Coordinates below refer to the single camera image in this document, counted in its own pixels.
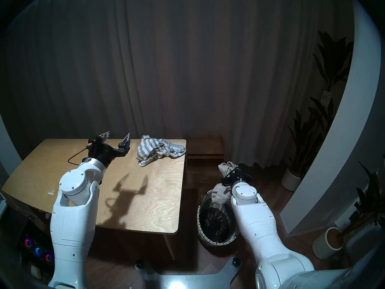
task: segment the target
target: label tag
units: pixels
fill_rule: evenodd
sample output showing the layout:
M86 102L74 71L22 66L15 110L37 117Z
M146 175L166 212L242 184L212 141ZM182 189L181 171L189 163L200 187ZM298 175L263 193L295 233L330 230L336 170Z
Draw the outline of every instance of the label tag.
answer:
M328 107L329 102L330 102L330 99L331 99L331 92L324 91L323 94L322 94L320 103L321 103L324 107Z

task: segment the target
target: potted plant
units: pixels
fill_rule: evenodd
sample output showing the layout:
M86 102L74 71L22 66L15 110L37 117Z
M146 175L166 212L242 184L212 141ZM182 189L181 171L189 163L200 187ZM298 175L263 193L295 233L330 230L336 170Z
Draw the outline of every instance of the potted plant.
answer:
M323 58L323 67L315 54L313 54L313 57L322 78L326 81L327 91L330 92L332 86L338 81L347 81L345 77L349 74L354 43L352 41L346 44L346 37L333 41L326 32L318 31L318 35L323 44L323 46L317 44ZM348 58L347 66L342 69Z
M318 122L315 131L312 131L315 123ZM296 111L294 118L294 131L290 128L290 133L295 144L295 156L293 159L289 157L290 166L288 166L285 174L281 179L284 188L295 191L301 182L301 171L317 154L318 148L322 143L322 134L317 133L318 126L324 129L322 115L317 113L310 114L308 121L302 123L301 115Z
M385 196L380 194L377 173L370 173L361 163L360 165L369 176L368 190L364 194L357 188L360 203L354 204L357 210L350 216L350 225L343 232L336 227L330 227L313 242L313 253L319 259L329 258L339 251L343 247L344 236L368 222L374 222L375 225L379 223L385 230L385 218L382 216L385 214Z

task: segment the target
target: table leg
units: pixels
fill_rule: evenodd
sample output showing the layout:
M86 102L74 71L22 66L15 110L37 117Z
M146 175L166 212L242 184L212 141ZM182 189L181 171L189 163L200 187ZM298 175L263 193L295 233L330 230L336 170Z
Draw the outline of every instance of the table leg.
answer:
M163 237L164 237L164 241L166 242L167 248L169 249L169 252L170 252L170 254L171 254L171 258L172 258L173 260L175 260L174 253L172 252L171 245L170 245L170 242L169 242L169 240L168 240L168 238L167 238L167 235L166 235L166 234L163 234Z

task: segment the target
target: drawer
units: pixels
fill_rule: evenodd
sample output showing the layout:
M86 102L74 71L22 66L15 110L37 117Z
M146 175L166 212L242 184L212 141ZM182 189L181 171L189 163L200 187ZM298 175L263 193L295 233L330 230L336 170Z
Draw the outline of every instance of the drawer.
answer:
M187 173L187 183L221 183L221 174Z

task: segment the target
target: wooden floor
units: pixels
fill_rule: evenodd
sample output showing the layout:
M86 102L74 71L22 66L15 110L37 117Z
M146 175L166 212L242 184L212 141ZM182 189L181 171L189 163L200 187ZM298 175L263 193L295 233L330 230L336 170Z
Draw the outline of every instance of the wooden floor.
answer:
M316 270L343 267L338 256L325 261L314 256L311 245L322 231L285 238L278 214L293 193L280 183L286 169L284 164L266 169L257 166L244 166L242 169L255 178L253 185L274 213L278 235L284 245L307 256ZM176 235L170 236L175 261L171 259L162 235L97 227L87 261L90 288L145 289L146 284L134 267L137 259L148 260L160 274L212 274L220 271L233 255L243 261L243 266L233 279L231 288L255 288L256 262L250 246L241 235L224 247L207 249L199 242L196 231L199 198L201 193L212 189L213 185L193 187L182 190L179 230Z

